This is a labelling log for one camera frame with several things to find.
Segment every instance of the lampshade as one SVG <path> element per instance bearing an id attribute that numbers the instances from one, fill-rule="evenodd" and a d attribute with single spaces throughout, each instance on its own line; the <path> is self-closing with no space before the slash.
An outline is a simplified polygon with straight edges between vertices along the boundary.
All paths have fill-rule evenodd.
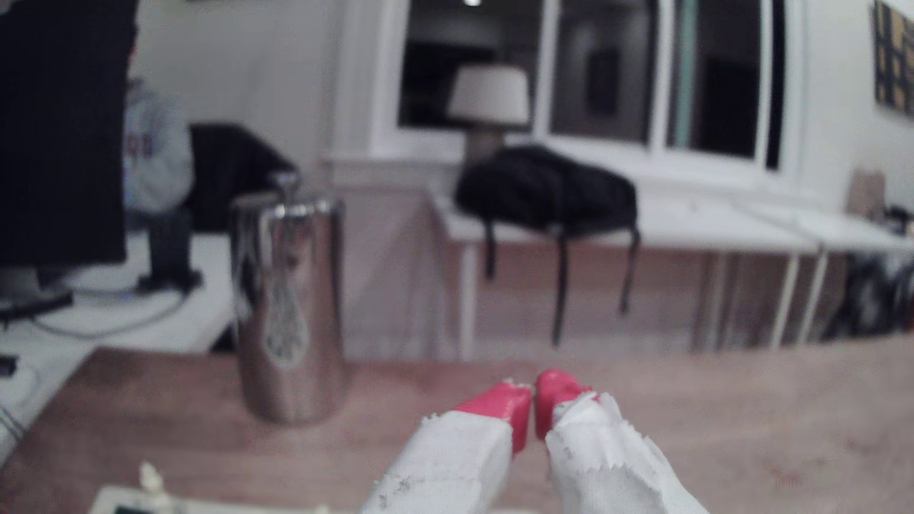
<path id="1" fill-rule="evenodd" d="M 466 122 L 523 125 L 530 121 L 526 73 L 504 64 L 467 64 L 457 70 L 448 117 Z"/>

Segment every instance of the computer monitor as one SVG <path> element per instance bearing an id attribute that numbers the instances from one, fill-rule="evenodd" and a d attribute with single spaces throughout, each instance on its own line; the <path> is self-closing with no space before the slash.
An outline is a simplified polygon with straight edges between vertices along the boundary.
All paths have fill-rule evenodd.
<path id="1" fill-rule="evenodd" d="M 122 127 L 136 5 L 19 0 L 0 15 L 0 320 L 25 312 L 36 267 L 126 257 Z"/>

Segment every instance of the black bag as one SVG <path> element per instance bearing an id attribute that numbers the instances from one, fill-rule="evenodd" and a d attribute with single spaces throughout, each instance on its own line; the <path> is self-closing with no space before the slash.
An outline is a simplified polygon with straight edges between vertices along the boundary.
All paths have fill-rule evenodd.
<path id="1" fill-rule="evenodd" d="M 229 231 L 232 199 L 272 190 L 270 173 L 295 169 L 289 159 L 236 123 L 193 123 L 190 140 L 195 180 L 184 206 L 194 216 L 194 231 Z"/>
<path id="2" fill-rule="evenodd" d="M 455 195 L 457 205 L 485 225 L 486 277 L 494 278 L 493 223 L 503 221 L 539 230 L 558 240 L 558 300 L 552 344 L 561 339 L 568 289 L 568 239 L 629 230 L 628 271 L 620 310 L 628 312 L 634 260 L 641 243 L 634 185 L 611 171 L 577 163 L 543 146 L 500 151 L 464 170 Z"/>

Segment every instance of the metal cylinder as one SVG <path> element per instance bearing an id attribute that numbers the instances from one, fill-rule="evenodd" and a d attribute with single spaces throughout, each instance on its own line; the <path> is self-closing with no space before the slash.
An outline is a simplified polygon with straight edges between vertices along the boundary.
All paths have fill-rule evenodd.
<path id="1" fill-rule="evenodd" d="M 241 388 L 248 408 L 277 423 L 315 423 L 345 396 L 340 281 L 343 204 L 278 193 L 232 205 L 232 279 Z"/>

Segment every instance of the monitor stand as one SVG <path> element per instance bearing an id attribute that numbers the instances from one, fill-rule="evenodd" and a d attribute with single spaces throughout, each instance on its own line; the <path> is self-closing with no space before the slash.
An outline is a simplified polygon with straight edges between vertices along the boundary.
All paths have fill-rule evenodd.
<path id="1" fill-rule="evenodd" d="M 0 323 L 42 315 L 73 305 L 73 293 L 41 288 L 35 268 L 0 268 Z"/>

